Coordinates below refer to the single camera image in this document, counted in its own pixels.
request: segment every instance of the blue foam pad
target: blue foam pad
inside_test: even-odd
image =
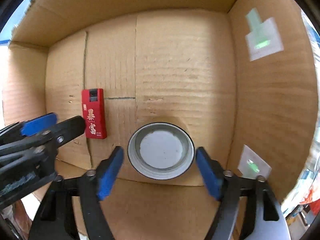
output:
[[[201,151],[196,152],[196,163],[204,180],[204,185],[208,189],[208,192],[215,199],[221,197],[221,187],[223,184],[222,179],[218,179],[210,167]]]
[[[123,150],[120,150],[116,153],[116,156],[113,158],[109,167],[103,176],[99,179],[99,187],[98,187],[98,198],[99,200],[103,200],[105,197],[110,195],[113,184],[116,181],[116,176],[119,173],[123,162]]]
[[[57,115],[50,113],[26,122],[21,129],[21,135],[32,136],[57,123]]]

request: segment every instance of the white lid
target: white lid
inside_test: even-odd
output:
[[[172,179],[190,167],[194,145],[181,128],[169,123],[151,123],[132,135],[128,157],[134,168],[146,177]]]

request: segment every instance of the blue gripper pad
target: blue gripper pad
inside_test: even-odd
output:
[[[223,179],[219,179],[213,172],[209,161],[212,161],[205,150],[200,147],[196,150],[196,163],[200,170],[201,176],[204,180],[209,194],[215,199],[219,200],[221,197],[221,187]]]
[[[57,123],[57,115],[55,113],[49,113],[31,121],[25,122],[21,129],[21,135],[32,136],[36,133],[48,129],[49,127]]]
[[[116,181],[116,176],[119,173],[121,165],[123,163],[123,149],[117,146],[111,156],[103,160],[99,167],[97,168],[97,176],[98,176],[98,193],[97,196],[100,201],[102,201],[105,197],[110,195],[112,186]]]

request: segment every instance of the black plastic part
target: black plastic part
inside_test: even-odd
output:
[[[105,174],[116,154],[123,149],[117,146],[109,159],[103,160],[94,174],[59,182],[52,182],[32,223],[29,240],[78,240],[72,196],[79,196],[84,223],[90,240],[114,239],[101,210],[97,197],[98,179]]]
[[[310,227],[300,238],[300,240],[319,240],[320,236],[320,212],[317,214],[316,218],[311,223]]]
[[[78,180],[79,196],[84,224],[90,240],[114,239],[110,227],[100,208],[97,192],[97,179],[84,174]]]
[[[79,240],[72,195],[64,180],[52,182],[33,220],[29,239]]]
[[[1,240],[20,240],[8,226],[6,220],[0,215],[0,239]]]
[[[14,227],[14,225],[12,224],[12,222],[11,222],[8,218],[6,218],[4,221],[7,223],[10,231],[15,235],[16,238],[18,238],[18,240],[24,240],[24,239],[22,238],[22,236],[20,236],[19,232],[18,232],[17,229]]]
[[[98,90],[97,89],[90,89],[89,90],[89,101],[98,101]]]
[[[307,226],[308,226],[308,223],[307,223],[306,218],[303,216],[302,212],[299,212],[298,215],[300,216],[303,225],[304,225],[305,227],[307,227]]]
[[[84,133],[85,122],[75,116],[34,136],[0,146],[0,210],[54,180],[58,148]],[[10,135],[15,129],[7,129]]]
[[[0,146],[22,140],[25,136],[21,135],[23,122],[16,122],[0,130]]]
[[[239,178],[234,174],[231,177],[225,176],[222,167],[210,159],[203,147],[198,148],[196,154],[205,157],[217,178],[224,176],[221,204],[205,240],[231,238],[241,196],[247,196],[248,199],[240,240],[291,239],[280,205],[268,182]]]

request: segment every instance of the green light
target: green light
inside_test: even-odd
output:
[[[258,173],[260,171],[258,166],[252,160],[248,160],[247,164],[255,173]]]
[[[255,49],[261,49],[263,47],[266,47],[270,44],[270,41],[263,41],[263,42],[260,42],[258,45],[254,46]]]

